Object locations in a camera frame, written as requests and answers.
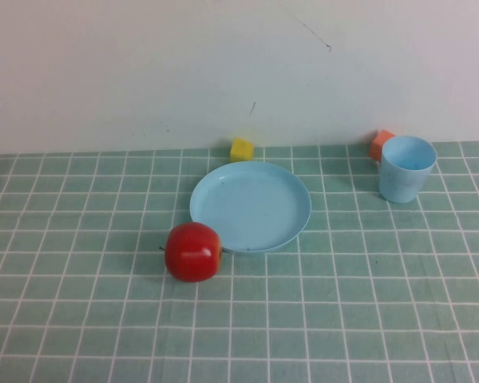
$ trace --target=plate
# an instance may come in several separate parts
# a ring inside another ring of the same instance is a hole
[[[197,184],[190,215],[216,231],[226,250],[272,251],[307,225],[311,197],[302,181],[280,166],[235,162]]]

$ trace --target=orange cube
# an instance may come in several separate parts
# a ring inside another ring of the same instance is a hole
[[[386,130],[382,130],[376,136],[376,138],[373,140],[373,144],[370,146],[369,157],[371,157],[373,160],[381,162],[383,144],[394,136],[395,134],[392,134],[391,132]]]

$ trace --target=plate rim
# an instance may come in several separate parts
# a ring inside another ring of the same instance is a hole
[[[197,190],[197,188],[205,181],[206,178],[208,178],[210,175],[212,175],[213,173],[217,173],[219,170],[223,171],[223,168],[227,168],[227,167],[241,167],[241,166],[248,166],[250,164],[262,164],[262,166],[266,166],[268,168],[275,168],[279,171],[282,171],[282,173],[286,173],[288,174],[291,178],[293,178],[294,180],[296,180],[296,183],[299,184],[303,190],[306,192],[305,196],[307,198],[307,202],[308,202],[308,206],[309,206],[309,211],[308,211],[308,214],[307,214],[307,218],[305,219],[305,223],[304,225],[302,225],[302,227],[298,230],[298,232],[292,236],[291,238],[289,238],[286,242],[284,243],[281,243],[277,246],[274,246],[274,247],[268,247],[266,249],[262,249],[262,250],[235,250],[235,249],[230,249],[230,248],[227,248],[227,247],[224,247],[222,246],[223,249],[225,249],[226,251],[230,251],[230,252],[234,252],[234,253],[266,253],[266,252],[270,252],[270,251],[273,251],[273,250],[276,250],[276,249],[279,249],[280,247],[283,247],[285,245],[287,245],[290,241],[292,241],[293,239],[295,239],[296,237],[298,237],[298,235],[305,229],[305,227],[307,226],[307,224],[309,223],[309,220],[311,219],[311,214],[312,214],[312,199],[311,199],[311,194],[309,193],[309,191],[307,190],[307,187],[305,186],[305,184],[303,183],[303,181],[293,172],[290,172],[289,170],[287,170],[286,168],[283,168],[282,166],[279,166],[277,164],[271,164],[269,162],[263,162],[263,161],[240,161],[240,162],[232,162],[230,164],[225,164],[225,165],[222,165],[212,171],[210,171],[208,174],[206,174],[204,177],[202,177],[202,179],[200,179],[200,181],[197,183],[197,185],[193,188],[192,190],[192,195],[190,196],[190,204],[189,204],[189,210],[190,210],[190,218],[192,219],[192,222],[198,222],[198,221],[195,221],[194,220],[194,210],[195,210],[195,191]]]

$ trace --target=white wall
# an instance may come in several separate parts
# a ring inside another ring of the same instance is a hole
[[[479,0],[0,0],[0,152],[378,127],[479,139]]]

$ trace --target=toy apple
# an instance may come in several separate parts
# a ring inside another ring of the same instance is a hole
[[[165,246],[165,265],[174,278],[200,282],[211,278],[220,268],[222,244],[210,227],[198,222],[174,227]]]

